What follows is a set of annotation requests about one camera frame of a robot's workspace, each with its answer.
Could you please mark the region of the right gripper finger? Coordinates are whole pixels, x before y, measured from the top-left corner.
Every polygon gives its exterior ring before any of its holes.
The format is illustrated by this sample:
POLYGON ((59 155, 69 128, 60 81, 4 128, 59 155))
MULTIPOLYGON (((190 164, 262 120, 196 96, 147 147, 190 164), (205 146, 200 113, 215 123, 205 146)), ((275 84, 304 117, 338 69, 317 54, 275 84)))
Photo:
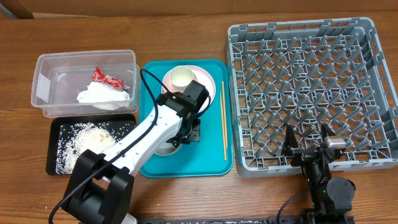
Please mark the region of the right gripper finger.
POLYGON ((335 136, 335 133, 331 130, 331 128, 327 123, 322 123, 321 135, 322 137, 328 137, 328 136, 335 136))
POLYGON ((283 143, 281 152, 292 152, 292 148, 297 148, 297 140, 295 138, 293 128, 288 124, 286 126, 285 141, 283 143))

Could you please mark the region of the grey bowl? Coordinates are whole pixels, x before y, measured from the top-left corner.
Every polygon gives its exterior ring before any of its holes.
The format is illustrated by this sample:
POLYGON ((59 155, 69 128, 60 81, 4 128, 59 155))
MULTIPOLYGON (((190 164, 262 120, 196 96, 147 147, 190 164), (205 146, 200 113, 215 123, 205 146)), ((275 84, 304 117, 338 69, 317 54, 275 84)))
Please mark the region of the grey bowl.
POLYGON ((169 156, 171 154, 176 153, 180 148, 181 144, 176 144, 175 146, 172 143, 164 143, 159 146, 159 148, 155 151, 154 154, 158 156, 169 156))

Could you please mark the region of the white napkin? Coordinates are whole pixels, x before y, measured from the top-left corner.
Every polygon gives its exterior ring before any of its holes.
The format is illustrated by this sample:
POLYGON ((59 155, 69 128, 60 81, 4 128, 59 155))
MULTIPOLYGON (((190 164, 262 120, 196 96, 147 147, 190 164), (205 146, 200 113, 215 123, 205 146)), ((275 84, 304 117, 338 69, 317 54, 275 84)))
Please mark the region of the white napkin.
POLYGON ((116 110, 129 105, 130 95, 124 90, 117 90, 107 83, 91 82, 88 89, 79 92, 79 103, 92 103, 102 110, 116 110))

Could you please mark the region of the red snack wrapper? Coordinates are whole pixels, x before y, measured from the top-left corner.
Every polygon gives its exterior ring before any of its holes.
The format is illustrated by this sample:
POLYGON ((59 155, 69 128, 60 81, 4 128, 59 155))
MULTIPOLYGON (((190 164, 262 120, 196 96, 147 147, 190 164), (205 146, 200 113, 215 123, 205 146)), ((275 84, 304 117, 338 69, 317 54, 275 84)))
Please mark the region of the red snack wrapper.
POLYGON ((103 71, 99 68, 96 67, 96 70, 92 76, 92 81, 93 82, 100 82, 100 83, 106 83, 111 85, 113 88, 115 88, 116 90, 119 91, 123 91, 124 90, 124 80, 122 79, 118 79, 118 78, 114 78, 111 77, 109 75, 105 75, 103 73, 103 71))

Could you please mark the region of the white rice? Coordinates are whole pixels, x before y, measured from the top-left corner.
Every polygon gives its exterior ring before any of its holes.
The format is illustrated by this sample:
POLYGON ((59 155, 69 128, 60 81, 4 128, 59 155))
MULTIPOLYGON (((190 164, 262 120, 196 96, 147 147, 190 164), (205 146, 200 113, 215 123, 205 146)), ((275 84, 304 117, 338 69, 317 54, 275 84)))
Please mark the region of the white rice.
POLYGON ((105 121, 63 124, 58 132, 55 174, 71 174, 85 150, 96 154, 115 145, 135 127, 134 121, 105 121))

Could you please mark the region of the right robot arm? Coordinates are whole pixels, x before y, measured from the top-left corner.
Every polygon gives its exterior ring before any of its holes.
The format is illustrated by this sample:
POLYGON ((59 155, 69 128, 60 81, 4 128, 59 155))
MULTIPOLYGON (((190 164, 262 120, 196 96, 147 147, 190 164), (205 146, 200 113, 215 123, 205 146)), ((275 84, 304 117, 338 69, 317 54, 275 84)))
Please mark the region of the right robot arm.
POLYGON ((288 199, 279 209, 277 223, 354 223, 347 216, 352 210, 355 184, 342 177, 332 177, 329 163, 339 159, 346 150, 346 141, 336 135, 327 124, 321 126, 322 142, 307 149, 299 148, 291 125, 286 127, 281 154, 292 158, 290 165, 300 167, 308 188, 288 199), (284 208, 309 193, 312 207, 304 208, 297 218, 282 216, 284 208))

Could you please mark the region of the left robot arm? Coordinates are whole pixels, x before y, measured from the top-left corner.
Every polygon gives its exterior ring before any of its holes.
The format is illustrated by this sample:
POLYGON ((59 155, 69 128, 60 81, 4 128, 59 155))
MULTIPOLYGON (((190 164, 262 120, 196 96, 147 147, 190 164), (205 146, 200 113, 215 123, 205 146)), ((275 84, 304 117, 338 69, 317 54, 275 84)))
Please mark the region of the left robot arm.
POLYGON ((137 223, 129 214, 136 174, 156 150, 181 142, 202 115, 208 93, 160 94, 146 119, 117 144, 96 154, 85 151, 76 161, 57 208, 82 223, 137 223))

